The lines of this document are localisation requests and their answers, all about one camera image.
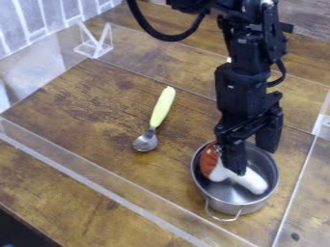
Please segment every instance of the stainless steel pot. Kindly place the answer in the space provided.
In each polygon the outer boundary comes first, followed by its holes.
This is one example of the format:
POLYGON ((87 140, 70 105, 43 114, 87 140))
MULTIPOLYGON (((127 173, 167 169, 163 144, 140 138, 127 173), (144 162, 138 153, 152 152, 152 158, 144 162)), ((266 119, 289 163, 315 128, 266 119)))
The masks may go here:
POLYGON ((278 185, 278 168, 271 155, 246 143, 249 167, 262 176, 269 189, 262 195, 253 194, 246 188, 229 178, 222 182, 212 182, 203 177, 200 171, 200 155, 204 144, 195 152, 191 162, 191 173, 196 186, 204 198, 204 211, 210 217, 220 221, 235 221, 243 214, 257 211, 273 196, 278 185), (235 215, 233 218, 219 218, 210 209, 235 215))

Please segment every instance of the wooden table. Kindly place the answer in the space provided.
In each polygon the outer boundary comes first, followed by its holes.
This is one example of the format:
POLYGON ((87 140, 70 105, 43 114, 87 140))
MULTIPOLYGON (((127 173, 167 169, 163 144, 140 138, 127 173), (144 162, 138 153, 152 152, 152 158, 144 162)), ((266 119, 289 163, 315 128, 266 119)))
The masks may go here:
MULTIPOLYGON (((183 21, 179 15, 167 15, 170 17, 162 20, 166 11, 167 8, 144 5, 144 12, 158 25, 176 31, 182 28, 178 23, 184 24, 188 20, 183 21), (170 20, 176 20, 176 24, 170 24, 170 20)), ((136 29, 128 16, 127 7, 122 6, 104 18, 136 29)), ((116 27, 118 48, 102 58, 103 62, 83 62, 3 114, 4 118, 206 219, 188 164, 196 148, 214 139, 212 127, 220 117, 215 109, 211 71, 225 58, 210 51, 226 53, 212 22, 207 19, 202 29, 184 41, 198 49, 160 44, 140 33, 116 27), (114 61, 135 72, 147 71, 158 81, 104 63, 114 64, 114 61), (156 151, 136 153, 131 141, 147 127, 151 109, 166 84, 176 87, 178 95, 159 129, 162 143, 156 151)), ((100 19, 90 25, 98 34, 100 19)), ((313 123, 329 90, 329 58, 323 54, 323 60, 318 59, 329 45, 294 36, 291 40, 293 53, 286 57, 286 65, 293 76, 279 88, 286 94, 287 125, 275 154, 279 187, 262 210, 241 217, 235 223, 214 222, 261 246, 270 246, 275 239, 311 147, 313 123), (306 52, 305 47, 310 44, 317 46, 306 52)), ((1 205, 60 244, 190 245, 8 144, 0 143, 0 146, 1 205)), ((302 238, 302 246, 305 241, 313 242, 310 238, 302 238)))

